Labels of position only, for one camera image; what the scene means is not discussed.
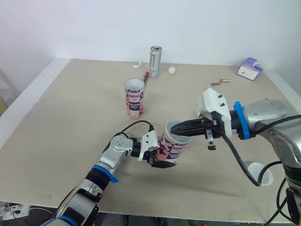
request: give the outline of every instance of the white ball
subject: white ball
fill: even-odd
[[[175,67],[169,67],[168,73],[174,74],[175,73]]]

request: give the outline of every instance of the blue ring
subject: blue ring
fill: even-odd
[[[92,168],[100,170],[101,172],[105,173],[110,178],[112,183],[118,183],[119,182],[119,180],[117,178],[113,177],[113,175],[108,170],[106,170],[104,167],[101,167],[99,165],[94,165]]]
[[[239,101],[236,101],[234,106],[233,106],[234,110],[236,111],[239,120],[240,120],[240,124],[241,127],[243,129],[243,133],[244,133],[244,140],[250,139],[250,131],[249,131],[249,127],[248,127],[248,123],[246,121],[245,115],[243,113],[243,108],[240,104]]]
[[[78,226],[77,223],[69,217],[62,216],[62,217],[59,217],[57,219],[61,219],[63,221],[66,221],[67,223],[69,223],[72,226]]]

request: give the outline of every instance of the pink can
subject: pink can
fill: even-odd
[[[169,121],[160,139],[160,148],[156,150],[156,159],[159,161],[175,162],[184,150],[191,137],[172,134],[170,129],[182,121]]]
[[[140,79],[129,79],[124,83],[127,115],[130,119],[139,119],[143,115],[144,85]]]

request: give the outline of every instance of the power strip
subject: power strip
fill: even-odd
[[[11,220],[15,218],[22,218],[29,215],[30,205],[18,204],[10,207],[10,210],[4,213],[2,220]]]

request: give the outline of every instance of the can label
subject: can label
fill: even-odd
[[[126,89],[127,114],[130,119],[139,119],[143,114],[143,96],[144,89],[130,90]]]
[[[157,78],[159,75],[159,67],[161,63],[162,48],[160,46],[153,46],[150,49],[150,72],[149,77]]]
[[[186,145],[173,142],[164,133],[160,140],[160,148],[156,150],[155,156],[160,161],[175,162]]]

